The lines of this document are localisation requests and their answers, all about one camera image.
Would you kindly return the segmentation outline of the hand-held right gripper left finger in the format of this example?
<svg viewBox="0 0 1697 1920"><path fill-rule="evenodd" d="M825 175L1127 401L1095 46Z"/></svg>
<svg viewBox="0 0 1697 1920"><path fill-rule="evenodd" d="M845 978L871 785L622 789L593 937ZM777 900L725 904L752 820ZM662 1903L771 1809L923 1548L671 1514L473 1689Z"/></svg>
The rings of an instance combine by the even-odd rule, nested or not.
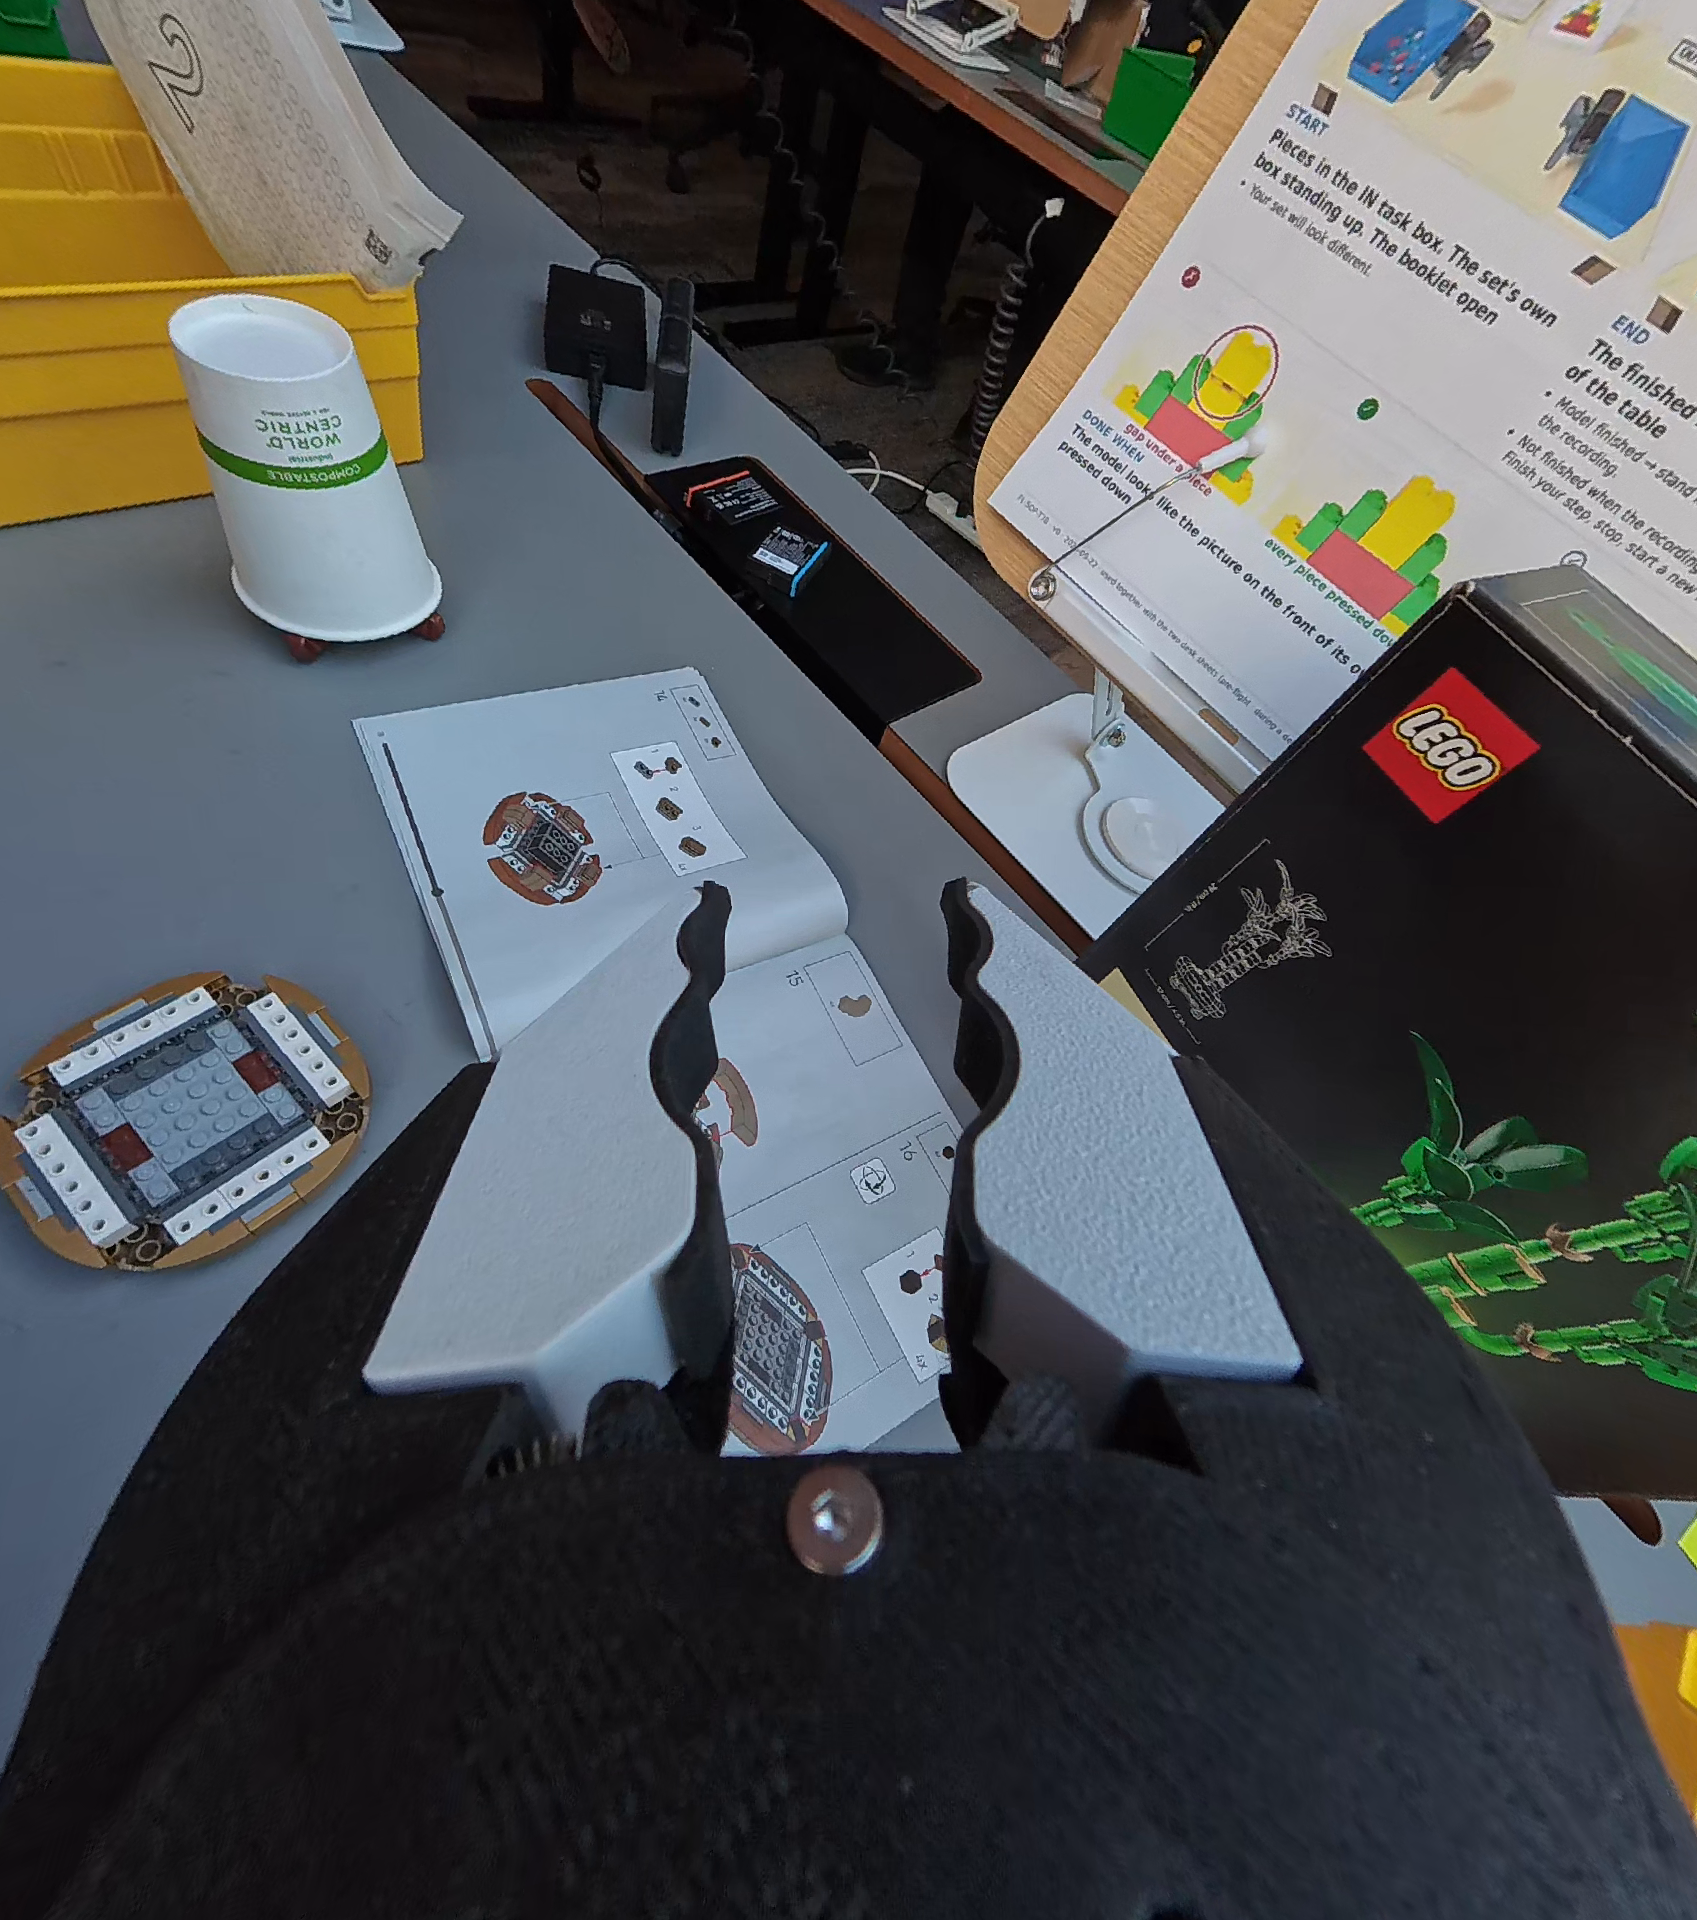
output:
<svg viewBox="0 0 1697 1920"><path fill-rule="evenodd" d="M732 1279L694 1109L728 915L702 881L501 1049L366 1359L375 1389L515 1383L546 1430L579 1432L604 1383L646 1380L720 1449Z"/></svg>

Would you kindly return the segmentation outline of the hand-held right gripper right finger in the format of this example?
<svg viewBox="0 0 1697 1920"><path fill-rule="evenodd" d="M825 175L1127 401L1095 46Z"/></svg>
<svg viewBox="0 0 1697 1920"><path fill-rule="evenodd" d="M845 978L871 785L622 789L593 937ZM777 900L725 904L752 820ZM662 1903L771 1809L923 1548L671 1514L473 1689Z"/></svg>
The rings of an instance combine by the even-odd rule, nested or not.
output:
<svg viewBox="0 0 1697 1920"><path fill-rule="evenodd" d="M961 1010L944 1406L981 1442L1006 1381L1087 1434L1145 1377L1290 1381L1301 1351L1172 1046L988 888L944 892Z"/></svg>

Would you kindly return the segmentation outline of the black lego set box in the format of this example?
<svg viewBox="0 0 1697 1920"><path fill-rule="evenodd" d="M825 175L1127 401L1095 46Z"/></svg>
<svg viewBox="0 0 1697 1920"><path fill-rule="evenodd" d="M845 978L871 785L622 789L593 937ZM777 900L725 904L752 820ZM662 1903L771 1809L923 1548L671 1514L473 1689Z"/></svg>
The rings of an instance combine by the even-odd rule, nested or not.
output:
<svg viewBox="0 0 1697 1920"><path fill-rule="evenodd" d="M1454 590L1100 939L1402 1260L1558 1484L1697 1500L1697 660Z"/></svg>

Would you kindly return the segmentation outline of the round lego base model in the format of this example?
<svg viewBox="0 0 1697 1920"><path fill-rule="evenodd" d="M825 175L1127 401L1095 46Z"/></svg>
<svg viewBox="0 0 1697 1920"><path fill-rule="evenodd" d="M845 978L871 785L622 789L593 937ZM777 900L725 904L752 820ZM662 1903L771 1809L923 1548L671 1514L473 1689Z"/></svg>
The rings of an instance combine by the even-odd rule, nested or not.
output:
<svg viewBox="0 0 1697 1920"><path fill-rule="evenodd" d="M74 1023L0 1115L0 1189L59 1258L158 1273L236 1250L360 1145L370 1075L292 980L169 978Z"/></svg>

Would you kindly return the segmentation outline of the open instruction booklet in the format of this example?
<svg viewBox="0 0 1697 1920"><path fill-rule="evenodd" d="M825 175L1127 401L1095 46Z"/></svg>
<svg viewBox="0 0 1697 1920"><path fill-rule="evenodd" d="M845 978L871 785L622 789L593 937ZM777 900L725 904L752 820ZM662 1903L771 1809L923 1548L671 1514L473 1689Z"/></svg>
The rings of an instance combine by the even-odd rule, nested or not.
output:
<svg viewBox="0 0 1697 1920"><path fill-rule="evenodd" d="M726 888L717 1153L728 1451L881 1443L938 1398L957 1121L706 680L662 673L356 724L483 1059L646 919Z"/></svg>

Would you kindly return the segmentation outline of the white document stand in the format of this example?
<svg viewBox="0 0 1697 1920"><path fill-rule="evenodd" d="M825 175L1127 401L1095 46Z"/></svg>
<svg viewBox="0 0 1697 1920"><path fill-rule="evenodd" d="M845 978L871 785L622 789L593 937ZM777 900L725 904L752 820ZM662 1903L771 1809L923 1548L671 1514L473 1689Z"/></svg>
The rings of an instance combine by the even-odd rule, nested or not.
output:
<svg viewBox="0 0 1697 1920"><path fill-rule="evenodd" d="M949 782L1093 937L1223 811L1106 673L959 747Z"/></svg>

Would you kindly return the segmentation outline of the black desk tray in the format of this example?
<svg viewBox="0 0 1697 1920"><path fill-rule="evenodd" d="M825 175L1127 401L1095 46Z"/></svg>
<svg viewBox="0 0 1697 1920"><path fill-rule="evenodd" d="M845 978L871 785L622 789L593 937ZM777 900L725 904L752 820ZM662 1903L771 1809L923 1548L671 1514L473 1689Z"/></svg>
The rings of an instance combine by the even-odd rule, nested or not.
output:
<svg viewBox="0 0 1697 1920"><path fill-rule="evenodd" d="M783 509L732 530L691 519L684 490L737 467L758 471ZM981 681L981 672L758 459L734 454L662 467L646 479L693 557L869 739ZM833 540L797 598L777 591L748 564L774 524Z"/></svg>

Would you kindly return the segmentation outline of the white paper cup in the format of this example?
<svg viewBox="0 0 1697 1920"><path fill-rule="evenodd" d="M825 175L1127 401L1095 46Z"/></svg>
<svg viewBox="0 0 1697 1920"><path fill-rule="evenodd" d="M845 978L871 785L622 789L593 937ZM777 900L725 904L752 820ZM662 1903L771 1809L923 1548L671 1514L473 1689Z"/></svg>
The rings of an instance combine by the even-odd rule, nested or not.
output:
<svg viewBox="0 0 1697 1920"><path fill-rule="evenodd" d="M169 321L242 603L339 644L440 612L351 335L296 299L221 294Z"/></svg>

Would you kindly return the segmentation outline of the black rectangular box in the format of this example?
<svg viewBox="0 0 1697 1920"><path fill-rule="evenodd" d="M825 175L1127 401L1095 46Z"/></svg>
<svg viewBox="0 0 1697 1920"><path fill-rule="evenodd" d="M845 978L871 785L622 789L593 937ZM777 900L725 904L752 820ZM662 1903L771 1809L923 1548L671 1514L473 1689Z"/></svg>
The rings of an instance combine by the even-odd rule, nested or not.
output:
<svg viewBox="0 0 1697 1920"><path fill-rule="evenodd" d="M651 447L680 457L687 437L689 392L694 347L694 282L671 275L662 289L662 310L651 376Z"/></svg>

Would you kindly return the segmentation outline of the black power adapter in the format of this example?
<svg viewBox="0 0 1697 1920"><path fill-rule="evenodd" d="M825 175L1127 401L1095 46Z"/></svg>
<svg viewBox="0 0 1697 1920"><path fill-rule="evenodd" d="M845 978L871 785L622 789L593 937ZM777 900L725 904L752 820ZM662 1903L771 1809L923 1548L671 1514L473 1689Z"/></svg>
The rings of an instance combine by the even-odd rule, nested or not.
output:
<svg viewBox="0 0 1697 1920"><path fill-rule="evenodd" d="M546 275L543 363L548 372L641 392L649 378L644 287L619 275L553 261Z"/></svg>

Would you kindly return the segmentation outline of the printed instruction sheet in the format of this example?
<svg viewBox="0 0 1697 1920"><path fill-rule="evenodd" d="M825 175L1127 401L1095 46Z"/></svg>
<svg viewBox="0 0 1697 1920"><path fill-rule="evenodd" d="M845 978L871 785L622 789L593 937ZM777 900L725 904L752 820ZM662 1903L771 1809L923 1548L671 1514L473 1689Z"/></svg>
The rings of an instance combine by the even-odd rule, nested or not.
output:
<svg viewBox="0 0 1697 1920"><path fill-rule="evenodd" d="M993 503L1269 760L1491 574L1697 656L1697 4L1320 4Z"/></svg>

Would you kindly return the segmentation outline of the large crumpled paper bag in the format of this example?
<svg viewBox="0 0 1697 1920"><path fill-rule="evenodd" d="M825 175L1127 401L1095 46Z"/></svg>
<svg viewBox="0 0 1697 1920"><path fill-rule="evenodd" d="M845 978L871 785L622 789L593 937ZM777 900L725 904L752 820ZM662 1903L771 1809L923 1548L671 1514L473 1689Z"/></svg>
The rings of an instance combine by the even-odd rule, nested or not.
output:
<svg viewBox="0 0 1697 1920"><path fill-rule="evenodd" d="M399 154L316 2L90 2L145 125L240 275L409 287L460 213Z"/></svg>

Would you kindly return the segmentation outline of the grey desk with wood edge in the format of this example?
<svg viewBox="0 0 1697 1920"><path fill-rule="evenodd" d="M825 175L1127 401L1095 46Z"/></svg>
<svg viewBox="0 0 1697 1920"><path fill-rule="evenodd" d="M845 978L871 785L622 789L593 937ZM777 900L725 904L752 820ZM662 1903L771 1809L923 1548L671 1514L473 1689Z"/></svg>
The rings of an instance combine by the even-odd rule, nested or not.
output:
<svg viewBox="0 0 1697 1920"><path fill-rule="evenodd" d="M1066 189L1091 200L1106 211L1119 215L1142 186L1149 166L1145 157L1119 146L1093 154L1078 136L1061 132L1020 103L1013 90L1034 88L1020 67L1007 73L963 67L887 19L881 4L809 2L807 6L838 32L852 36L887 67L909 76L912 84L938 96Z"/></svg>

